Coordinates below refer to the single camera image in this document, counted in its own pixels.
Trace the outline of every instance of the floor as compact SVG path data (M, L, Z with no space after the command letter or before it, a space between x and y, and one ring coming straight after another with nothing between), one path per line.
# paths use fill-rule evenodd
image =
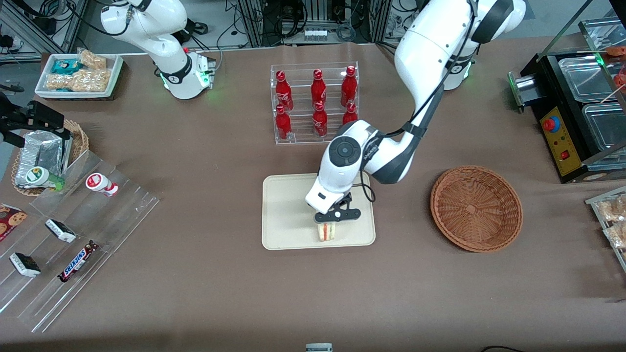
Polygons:
M405 7L411 0L394 0L397 4L402 1ZM512 32L502 35L500 38L525 38L534 36L554 36L563 25L573 16L585 0L525 0L527 3L524 21ZM226 0L182 0L187 10L187 15L192 21L208 24L208 33L197 36L204 45L211 48L218 44L221 48L236 49L248 44L246 35L242 34L243 24L239 13ZM84 17L100 27L101 5L90 1ZM599 18L611 10L608 0L596 0L591 3L581 15L581 19ZM577 32L576 25L567 32ZM138 48L119 41L113 37L101 34L83 25L78 31L87 47L96 53L137 53ZM18 81L26 91L16 93L9 99L15 104L24 105L34 95L34 86L38 80L38 64L8 64L0 66L0 78L3 81ZM0 144L0 181L4 170L9 164L9 158L13 147L7 143Z

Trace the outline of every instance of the yellow control panel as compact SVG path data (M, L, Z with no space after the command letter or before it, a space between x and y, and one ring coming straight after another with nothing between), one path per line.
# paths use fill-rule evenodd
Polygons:
M561 176L576 170L581 166L580 157L572 144L570 134L563 124L563 118L558 108L552 109L541 120L541 129L546 136L552 157L557 162L558 172Z

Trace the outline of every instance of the clear plastic lid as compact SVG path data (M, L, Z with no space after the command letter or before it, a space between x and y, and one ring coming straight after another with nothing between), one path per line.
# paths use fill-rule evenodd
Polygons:
M595 56L567 58L559 61L558 65L574 95L574 99L577 101L594 103L602 101L611 94L611 87L608 85ZM620 68L621 65L616 64L607 67L612 76L615 76Z
M626 115L618 103L585 105L583 115L599 149L606 150L626 140ZM626 168L626 150L624 148L616 150L587 166L590 170Z

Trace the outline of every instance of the wicker basket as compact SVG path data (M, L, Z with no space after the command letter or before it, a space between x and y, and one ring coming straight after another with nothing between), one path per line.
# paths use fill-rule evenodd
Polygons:
M461 166L443 173L431 192L437 227L472 252L498 251L515 240L523 220L520 198L488 168Z
M63 122L63 127L67 128L74 136L74 140L72 141L72 148L69 155L69 164L72 164L84 151L89 149L89 138L84 133L83 129L80 128L80 126L72 120L65 120ZM11 170L11 181L13 182L13 187L23 195L37 197L43 192L43 188L22 189L15 185L15 175L18 173L19 157L21 156L21 154L22 151L20 150L18 152L18 156L15 158L15 162L13 163L13 169Z

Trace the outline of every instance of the red switch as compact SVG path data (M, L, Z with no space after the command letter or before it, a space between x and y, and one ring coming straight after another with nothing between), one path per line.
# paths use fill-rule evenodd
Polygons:
M548 131L548 132L551 132L552 130L554 130L554 128L556 126L557 126L557 123L554 120L552 120L551 118L549 118L549 119L547 119L547 120L545 120L543 122L543 129Z

